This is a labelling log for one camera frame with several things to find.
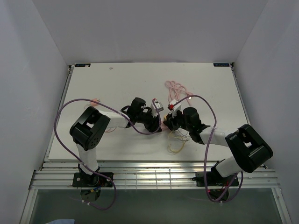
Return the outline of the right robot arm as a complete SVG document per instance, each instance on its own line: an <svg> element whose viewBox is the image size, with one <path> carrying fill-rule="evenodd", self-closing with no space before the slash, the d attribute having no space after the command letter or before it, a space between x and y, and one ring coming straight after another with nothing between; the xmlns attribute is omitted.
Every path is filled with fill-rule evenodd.
<svg viewBox="0 0 299 224"><path fill-rule="evenodd" d="M170 112L164 119L164 124L172 131L180 128L187 131L196 143L230 149L232 156L217 162L206 175L216 185L222 185L229 176L236 173L254 172L273 156L271 147L251 125L244 124L235 132L213 128L202 123L193 107L178 110L175 115Z"/></svg>

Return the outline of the blue corner label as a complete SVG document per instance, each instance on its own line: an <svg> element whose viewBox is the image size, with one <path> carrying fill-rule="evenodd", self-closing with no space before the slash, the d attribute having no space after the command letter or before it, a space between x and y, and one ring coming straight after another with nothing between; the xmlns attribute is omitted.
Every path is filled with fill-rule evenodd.
<svg viewBox="0 0 299 224"><path fill-rule="evenodd" d="M77 64L75 64L75 67L78 67L78 68L88 68L90 66L91 66L90 63L77 63Z"/></svg>
<svg viewBox="0 0 299 224"><path fill-rule="evenodd" d="M230 67L229 63L213 63L214 67Z"/></svg>

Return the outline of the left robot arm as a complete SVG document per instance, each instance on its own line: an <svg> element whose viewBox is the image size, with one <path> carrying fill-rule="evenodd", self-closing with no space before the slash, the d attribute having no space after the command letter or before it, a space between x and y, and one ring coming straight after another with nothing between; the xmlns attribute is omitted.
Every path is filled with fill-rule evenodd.
<svg viewBox="0 0 299 224"><path fill-rule="evenodd" d="M83 181L91 187L99 182L95 148L107 129L130 128L140 123L147 130L146 134L161 132L159 113L163 110L163 105L157 99L146 106L145 100L141 98L134 98L130 105L119 112L105 112L93 106L88 107L70 128L70 135L81 160L79 170L84 173Z"/></svg>

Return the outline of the left blue corner label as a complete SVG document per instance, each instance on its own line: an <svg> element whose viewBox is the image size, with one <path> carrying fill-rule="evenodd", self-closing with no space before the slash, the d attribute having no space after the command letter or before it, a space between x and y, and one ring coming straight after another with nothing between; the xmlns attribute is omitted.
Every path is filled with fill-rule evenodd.
<svg viewBox="0 0 299 224"><path fill-rule="evenodd" d="M90 66L91 66L90 63L77 63L77 64L75 64L75 67L78 67L78 68L88 68Z"/></svg>

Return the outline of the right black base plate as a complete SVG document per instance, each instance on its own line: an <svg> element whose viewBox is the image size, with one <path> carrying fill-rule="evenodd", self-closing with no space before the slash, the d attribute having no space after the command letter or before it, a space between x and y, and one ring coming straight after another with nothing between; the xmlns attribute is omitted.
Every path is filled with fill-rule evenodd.
<svg viewBox="0 0 299 224"><path fill-rule="evenodd" d="M231 186L236 187L239 186L238 177L234 177L234 175L229 175L228 177L222 177L218 171L216 170L217 163L211 167L210 171L206 171L206 182L207 186L228 186L228 184L232 182ZM195 176L192 178L193 181L196 181L196 185L198 187L204 187L204 172L196 172Z"/></svg>

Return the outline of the pink power strip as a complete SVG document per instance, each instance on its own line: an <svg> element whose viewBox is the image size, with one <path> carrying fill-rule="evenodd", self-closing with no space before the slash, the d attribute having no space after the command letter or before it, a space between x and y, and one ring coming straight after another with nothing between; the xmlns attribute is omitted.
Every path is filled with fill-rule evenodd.
<svg viewBox="0 0 299 224"><path fill-rule="evenodd" d="M168 130L168 127L164 124L163 121L161 121L161 125L160 125L160 131L165 131L165 130Z"/></svg>

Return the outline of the aluminium rail frame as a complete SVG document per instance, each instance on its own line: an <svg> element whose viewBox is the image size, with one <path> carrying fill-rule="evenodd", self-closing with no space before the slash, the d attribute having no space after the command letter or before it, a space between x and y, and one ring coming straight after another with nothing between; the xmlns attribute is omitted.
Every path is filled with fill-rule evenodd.
<svg viewBox="0 0 299 224"><path fill-rule="evenodd" d="M217 124L230 132L248 122L231 67L212 63L92 63L88 68L72 67L62 101L67 104L58 122L60 140L52 138L41 170L36 171L33 189L70 189L78 163L69 153L77 153L70 127L84 111L87 99L100 99L105 110L129 105L135 97L149 103L158 99L168 104L166 81L181 83L195 94L182 103L193 106L205 124ZM102 172L113 172L117 189L194 189L195 173L202 171L206 149L180 142L168 131L143 135L144 128L116 129L104 134L97 146Z"/></svg>

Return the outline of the pink charger plug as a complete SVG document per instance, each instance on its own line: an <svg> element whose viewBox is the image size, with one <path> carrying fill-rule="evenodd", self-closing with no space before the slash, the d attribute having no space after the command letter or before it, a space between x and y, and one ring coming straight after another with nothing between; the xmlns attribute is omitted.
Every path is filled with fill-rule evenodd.
<svg viewBox="0 0 299 224"><path fill-rule="evenodd" d="M93 98L92 101L91 101L91 105L97 106L99 102L100 102L100 99Z"/></svg>

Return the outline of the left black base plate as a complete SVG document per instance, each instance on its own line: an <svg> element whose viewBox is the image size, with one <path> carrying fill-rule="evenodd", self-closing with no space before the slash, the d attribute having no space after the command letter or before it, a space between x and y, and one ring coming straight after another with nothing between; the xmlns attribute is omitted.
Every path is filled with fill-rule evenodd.
<svg viewBox="0 0 299 224"><path fill-rule="evenodd" d="M107 179L109 177L111 180L114 178L114 174L112 172L104 172L100 173L105 175L106 177L98 176L95 174L85 175L82 173L75 173L72 180L72 187L76 188L95 188L95 187L112 187L113 184L110 180Z"/></svg>

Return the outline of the right blue corner label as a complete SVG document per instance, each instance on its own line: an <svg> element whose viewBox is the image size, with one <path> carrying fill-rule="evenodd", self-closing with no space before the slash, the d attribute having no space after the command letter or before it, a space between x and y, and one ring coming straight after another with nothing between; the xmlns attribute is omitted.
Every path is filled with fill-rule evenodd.
<svg viewBox="0 0 299 224"><path fill-rule="evenodd" d="M214 67L230 67L229 63L213 63Z"/></svg>

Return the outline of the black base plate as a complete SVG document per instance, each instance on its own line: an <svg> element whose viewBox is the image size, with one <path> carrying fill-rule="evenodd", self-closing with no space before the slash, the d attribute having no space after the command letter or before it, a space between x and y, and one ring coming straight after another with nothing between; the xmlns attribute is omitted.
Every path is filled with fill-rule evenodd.
<svg viewBox="0 0 299 224"><path fill-rule="evenodd" d="M222 177L218 171L216 170L217 163L211 167L210 171L206 171L206 182L207 186L228 186L228 184L232 182L231 186L236 187L239 186L238 177L234 177L234 175L229 175L228 177ZM195 176L192 178L193 181L196 181L196 185L198 187L204 187L204 172L196 172Z"/></svg>
<svg viewBox="0 0 299 224"><path fill-rule="evenodd" d="M105 175L106 177L98 176L95 174L85 175L82 173L75 173L72 180L72 187L76 188L95 188L95 187L112 187L113 184L110 180L107 179L109 177L111 180L114 178L114 174L112 172L104 172L100 173Z"/></svg>

